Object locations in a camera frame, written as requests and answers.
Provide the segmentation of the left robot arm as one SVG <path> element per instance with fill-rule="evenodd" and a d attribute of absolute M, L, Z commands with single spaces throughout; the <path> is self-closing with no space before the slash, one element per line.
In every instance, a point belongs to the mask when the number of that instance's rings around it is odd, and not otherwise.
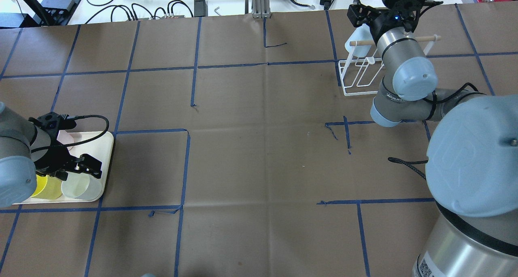
<path fill-rule="evenodd" d="M 36 190 L 37 176 L 67 180 L 67 172 L 100 179 L 102 163 L 89 154 L 72 156 L 69 147 L 92 142 L 96 135 L 77 143 L 58 141 L 59 131 L 76 127 L 85 116 L 54 112 L 24 119 L 5 103 L 0 104 L 0 203 L 8 207 L 28 199 Z"/>

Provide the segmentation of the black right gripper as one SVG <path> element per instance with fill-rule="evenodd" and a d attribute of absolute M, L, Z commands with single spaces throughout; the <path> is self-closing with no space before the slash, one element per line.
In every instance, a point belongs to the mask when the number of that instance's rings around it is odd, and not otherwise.
<path fill-rule="evenodd" d="M 387 8 L 378 10 L 366 6 L 360 0 L 353 0 L 348 7 L 347 17 L 354 28 L 370 25 L 372 36 L 382 36 L 391 29 L 403 27 L 406 32 L 414 32 L 418 26 L 421 9 L 426 0 L 382 0 Z"/>

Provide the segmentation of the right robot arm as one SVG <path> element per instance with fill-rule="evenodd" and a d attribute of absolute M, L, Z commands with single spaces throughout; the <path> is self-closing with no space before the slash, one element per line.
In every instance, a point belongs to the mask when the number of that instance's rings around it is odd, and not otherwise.
<path fill-rule="evenodd" d="M 517 96 L 488 96 L 471 83 L 438 88 L 414 36 L 432 0 L 353 0 L 347 16 L 369 34 L 386 67 L 370 115 L 380 126 L 438 122 L 420 173 L 439 209 L 414 277 L 517 275 Z"/>

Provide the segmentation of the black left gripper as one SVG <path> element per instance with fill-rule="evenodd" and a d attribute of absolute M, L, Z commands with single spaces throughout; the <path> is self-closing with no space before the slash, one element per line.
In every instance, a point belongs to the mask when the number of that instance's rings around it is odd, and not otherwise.
<path fill-rule="evenodd" d="M 72 156 L 67 147 L 57 141 L 59 130 L 76 127 L 74 119 L 66 114 L 50 112 L 38 118 L 30 117 L 28 120 L 35 126 L 35 135 L 31 139 L 31 156 L 38 175 L 48 175 L 66 181 L 68 172 L 72 172 L 85 173 L 101 179 L 101 161 L 85 153 L 79 157 Z"/>

